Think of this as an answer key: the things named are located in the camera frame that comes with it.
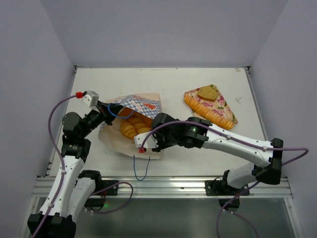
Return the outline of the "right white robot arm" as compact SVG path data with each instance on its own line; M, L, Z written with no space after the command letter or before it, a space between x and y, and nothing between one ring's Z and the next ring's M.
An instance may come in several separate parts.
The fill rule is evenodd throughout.
M225 194L252 183L278 185L282 170L283 140L256 140L227 131L208 120L190 117L185 121L168 114L158 114L152 124L160 152L178 145L185 148L204 148L225 152L248 161L236 169L226 170L220 188Z

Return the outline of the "herb bread slice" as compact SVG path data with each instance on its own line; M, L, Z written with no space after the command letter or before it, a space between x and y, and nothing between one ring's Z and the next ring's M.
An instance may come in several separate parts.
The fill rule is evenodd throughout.
M201 87L197 92L198 98L214 102L217 99L217 91L211 86Z

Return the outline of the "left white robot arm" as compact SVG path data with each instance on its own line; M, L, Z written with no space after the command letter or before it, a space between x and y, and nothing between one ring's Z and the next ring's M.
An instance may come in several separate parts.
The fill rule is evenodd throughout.
M91 111L83 118L69 112L62 119L62 147L57 150L60 167L47 199L27 222L34 238L74 237L77 218L88 197L102 191L100 172L83 170L91 146L86 137L103 122L111 125L115 116L106 103L86 100L85 104Z

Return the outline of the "checkered paper bag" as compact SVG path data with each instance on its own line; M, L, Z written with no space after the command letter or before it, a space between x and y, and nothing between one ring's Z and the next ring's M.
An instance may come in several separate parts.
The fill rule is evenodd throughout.
M135 112L132 116L141 118L149 127L151 127L154 117L162 111L158 93L133 94L112 99L108 103L121 105L121 110L124 107L133 109ZM114 152L132 157L133 159L147 159L148 162L159 160L162 157L162 152L155 153L151 149L148 149L145 153L139 153L134 139L126 138L121 134L120 123L122 120L127 119L117 116L112 125L107 125L103 122L99 130L99 141Z

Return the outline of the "long ridged orange bread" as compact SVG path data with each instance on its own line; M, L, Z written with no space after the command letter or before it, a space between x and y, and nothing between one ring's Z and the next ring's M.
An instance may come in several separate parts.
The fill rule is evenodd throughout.
M202 103L196 100L195 97L187 94L184 96L184 101L195 113L198 113L199 115L203 116L205 119L216 124L217 126L226 130L230 130L234 127L234 123L232 121L224 118L223 116L220 116L212 109L204 106Z

